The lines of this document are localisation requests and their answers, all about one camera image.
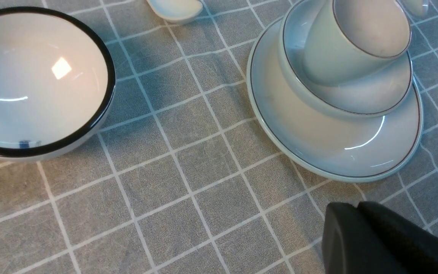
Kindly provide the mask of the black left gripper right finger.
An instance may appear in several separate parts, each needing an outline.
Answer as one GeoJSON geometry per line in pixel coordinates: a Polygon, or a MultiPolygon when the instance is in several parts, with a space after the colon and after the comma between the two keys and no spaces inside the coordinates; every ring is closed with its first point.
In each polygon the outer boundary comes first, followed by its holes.
{"type": "Polygon", "coordinates": [[[438,237],[377,202],[357,209],[409,274],[438,274],[438,237]]]}

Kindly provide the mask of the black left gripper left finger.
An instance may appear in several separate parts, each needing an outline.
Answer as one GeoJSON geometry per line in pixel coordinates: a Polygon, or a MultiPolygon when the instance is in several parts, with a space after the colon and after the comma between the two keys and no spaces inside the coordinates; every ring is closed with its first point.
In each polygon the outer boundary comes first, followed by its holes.
{"type": "Polygon", "coordinates": [[[322,257],[327,274],[406,273],[363,215],[349,203],[327,205],[322,257]]]}

